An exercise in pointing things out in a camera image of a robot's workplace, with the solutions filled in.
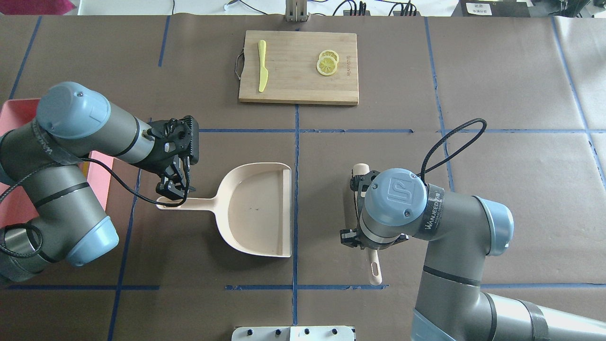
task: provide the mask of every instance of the lemon slice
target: lemon slice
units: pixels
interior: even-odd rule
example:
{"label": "lemon slice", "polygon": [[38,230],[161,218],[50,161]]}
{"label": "lemon slice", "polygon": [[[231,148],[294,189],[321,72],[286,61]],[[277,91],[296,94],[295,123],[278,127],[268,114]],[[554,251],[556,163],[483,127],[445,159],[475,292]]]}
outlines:
{"label": "lemon slice", "polygon": [[332,50],[324,50],[320,53],[320,56],[318,57],[318,59],[321,59],[323,56],[331,56],[332,58],[335,59],[335,61],[337,62],[337,64],[339,64],[339,54],[336,53],[335,51]]}
{"label": "lemon slice", "polygon": [[331,56],[320,57],[316,69],[322,76],[331,76],[337,72],[337,61]]}

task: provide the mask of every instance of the yellow knife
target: yellow knife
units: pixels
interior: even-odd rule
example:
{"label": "yellow knife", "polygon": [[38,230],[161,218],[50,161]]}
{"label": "yellow knife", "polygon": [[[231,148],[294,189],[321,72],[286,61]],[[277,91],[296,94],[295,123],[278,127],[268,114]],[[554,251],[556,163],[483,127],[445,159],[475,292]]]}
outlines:
{"label": "yellow knife", "polygon": [[261,66],[261,71],[259,72],[259,92],[263,92],[265,90],[265,86],[267,85],[267,77],[269,76],[269,72],[265,68],[266,49],[267,42],[264,40],[259,40],[259,65]]}

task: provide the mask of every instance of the beige dustpan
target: beige dustpan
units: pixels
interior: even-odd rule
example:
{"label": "beige dustpan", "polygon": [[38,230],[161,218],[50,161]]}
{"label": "beige dustpan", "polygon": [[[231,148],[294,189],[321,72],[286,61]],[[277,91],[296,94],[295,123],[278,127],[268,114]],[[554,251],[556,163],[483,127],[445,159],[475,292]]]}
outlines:
{"label": "beige dustpan", "polygon": [[[188,198],[159,209],[212,211],[221,237],[252,255],[290,257],[291,169],[283,163],[249,163],[232,169],[212,199]],[[172,202],[165,197],[161,202]]]}

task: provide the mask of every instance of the wooden cutting board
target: wooden cutting board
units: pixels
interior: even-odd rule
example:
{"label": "wooden cutting board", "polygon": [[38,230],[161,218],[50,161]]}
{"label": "wooden cutting board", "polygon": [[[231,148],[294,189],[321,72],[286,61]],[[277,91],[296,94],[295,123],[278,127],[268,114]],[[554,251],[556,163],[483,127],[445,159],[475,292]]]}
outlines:
{"label": "wooden cutting board", "polygon": [[[267,41],[267,85],[259,92],[259,40]],[[322,76],[316,70],[324,50],[339,54],[337,72]],[[354,33],[246,31],[241,102],[336,104],[356,106],[358,42]]]}

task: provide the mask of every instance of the knife handle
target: knife handle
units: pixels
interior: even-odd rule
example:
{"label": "knife handle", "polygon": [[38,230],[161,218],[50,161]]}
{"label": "knife handle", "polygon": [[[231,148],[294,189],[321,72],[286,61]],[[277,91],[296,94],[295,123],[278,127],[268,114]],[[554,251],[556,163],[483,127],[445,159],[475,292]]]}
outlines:
{"label": "knife handle", "polygon": [[267,43],[264,40],[259,40],[259,63],[261,67],[265,67],[265,50],[267,49]]}

